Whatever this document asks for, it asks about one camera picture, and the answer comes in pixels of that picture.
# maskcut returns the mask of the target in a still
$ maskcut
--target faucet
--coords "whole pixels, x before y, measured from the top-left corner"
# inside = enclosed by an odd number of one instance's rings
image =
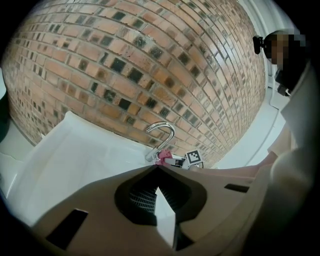
[[[168,143],[174,138],[176,130],[175,127],[165,121],[155,122],[151,125],[149,125],[145,130],[147,133],[151,132],[154,129],[158,129],[160,127],[168,127],[170,129],[170,135],[168,138],[166,138],[165,141],[163,141],[159,146],[156,146],[154,149],[152,149],[148,154],[146,154],[145,159],[148,162],[151,162],[153,159],[155,159],[156,155],[166,146]]]

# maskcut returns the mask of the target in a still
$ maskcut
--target pink object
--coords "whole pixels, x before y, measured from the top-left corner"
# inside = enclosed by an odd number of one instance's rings
[[[173,158],[170,150],[164,149],[158,154],[158,160],[155,164],[158,166],[163,166],[165,164],[165,158]]]

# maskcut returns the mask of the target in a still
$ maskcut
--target sink basin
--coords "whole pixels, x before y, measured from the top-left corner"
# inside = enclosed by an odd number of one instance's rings
[[[152,165],[145,160],[150,150],[67,112],[22,164],[8,193],[8,205],[32,226],[83,186]]]

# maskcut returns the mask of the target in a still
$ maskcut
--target beige garment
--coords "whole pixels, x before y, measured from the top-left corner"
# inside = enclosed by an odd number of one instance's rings
[[[268,148],[268,152],[274,152],[277,156],[280,156],[286,151],[296,149],[298,147],[295,138],[293,137],[289,127],[285,124],[280,132],[278,138]]]

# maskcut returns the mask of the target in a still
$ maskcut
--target curved faucet spout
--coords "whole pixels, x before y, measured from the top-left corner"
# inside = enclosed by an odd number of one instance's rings
[[[153,150],[151,150],[146,156],[145,159],[148,162],[151,162],[157,155],[157,153],[162,150],[166,145],[168,145],[168,143],[174,138],[175,134],[176,134],[176,130],[175,127],[169,123],[169,122],[165,122],[165,121],[160,121],[160,122],[155,122],[153,124],[151,124],[150,126],[148,126],[145,130],[147,133],[151,132],[154,129],[158,129],[161,127],[167,127],[170,129],[170,134],[168,136],[168,138],[166,138],[165,141],[163,141],[159,146],[155,147]]]

